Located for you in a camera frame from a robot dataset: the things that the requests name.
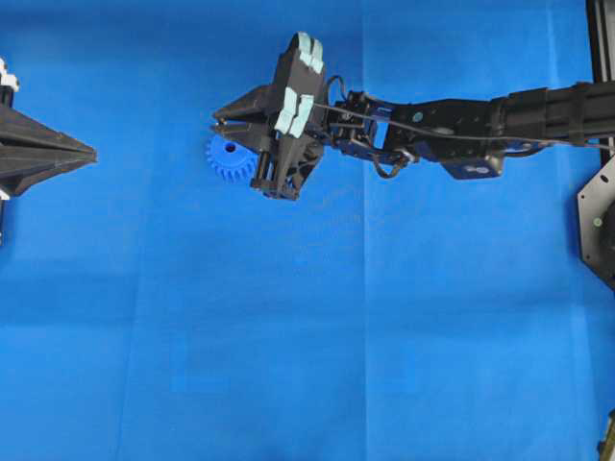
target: blue tablecloth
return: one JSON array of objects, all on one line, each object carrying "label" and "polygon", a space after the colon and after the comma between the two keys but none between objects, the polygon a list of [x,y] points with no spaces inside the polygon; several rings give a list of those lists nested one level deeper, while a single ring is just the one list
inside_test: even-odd
[{"label": "blue tablecloth", "polygon": [[204,156],[296,31],[354,89],[491,99],[591,81],[582,4],[5,0],[15,108],[99,163],[9,205],[0,459],[595,459],[615,303],[575,195],[597,153],[384,182],[327,152],[298,203]]}]

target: black wire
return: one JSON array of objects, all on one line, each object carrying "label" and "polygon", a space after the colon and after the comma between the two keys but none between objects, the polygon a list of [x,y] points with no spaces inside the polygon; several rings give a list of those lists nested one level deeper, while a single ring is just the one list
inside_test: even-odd
[{"label": "black wire", "polygon": [[329,105],[329,92],[331,90],[331,85],[333,82],[339,82],[339,94],[341,94],[342,99],[344,101],[348,100],[348,96],[346,93],[346,84],[344,84],[344,79],[341,75],[333,75],[330,79],[327,80],[327,85],[325,86],[325,101],[327,101],[327,106]]},{"label": "black wire", "polygon": [[[333,110],[335,112],[346,113],[353,117],[359,117],[365,120],[373,120],[375,122],[381,122],[382,119],[373,115],[365,115],[363,113],[353,112],[352,110],[347,110],[343,108],[334,108],[329,105],[317,104],[314,103],[314,106],[321,109]],[[611,148],[605,144],[590,144],[585,143],[582,146],[577,146],[576,144],[565,141],[562,139],[536,139],[533,137],[519,137],[519,136],[470,136],[465,134],[446,134],[440,133],[435,130],[426,130],[423,128],[415,127],[413,125],[408,125],[406,123],[396,122],[395,120],[388,120],[387,123],[393,127],[401,128],[403,130],[408,130],[411,132],[415,132],[418,134],[422,134],[428,137],[443,137],[447,139],[458,139],[464,141],[520,141],[520,142],[531,142],[531,143],[541,143],[541,144],[561,144],[566,146],[576,146],[576,147],[590,147],[601,149],[604,151],[613,151],[615,148]]]},{"label": "black wire", "polygon": [[527,149],[526,151],[506,152],[505,155],[511,158],[523,158],[523,157],[533,156],[534,154],[538,154],[543,149],[544,147],[535,147],[533,149]]}]

